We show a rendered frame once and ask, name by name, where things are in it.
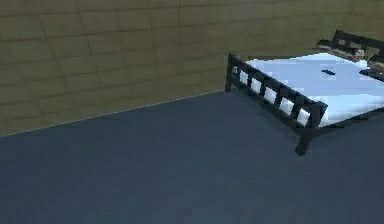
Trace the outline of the black flat laptop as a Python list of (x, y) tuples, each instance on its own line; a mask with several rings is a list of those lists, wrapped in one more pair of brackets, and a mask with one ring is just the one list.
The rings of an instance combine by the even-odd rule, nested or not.
[(384, 82), (384, 72), (375, 69), (364, 69), (360, 71), (360, 74), (371, 77), (373, 79)]

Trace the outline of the black frame bed white mattress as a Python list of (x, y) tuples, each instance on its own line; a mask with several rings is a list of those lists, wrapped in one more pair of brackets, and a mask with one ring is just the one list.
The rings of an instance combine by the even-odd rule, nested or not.
[[(311, 141), (384, 113), (384, 82), (360, 74), (384, 72), (384, 40), (337, 30), (332, 39), (365, 51), (352, 62), (323, 49), (287, 59), (243, 61), (230, 54), (225, 90), (237, 88), (300, 136), (295, 152), (306, 154)], [(328, 75), (321, 70), (330, 70)]]

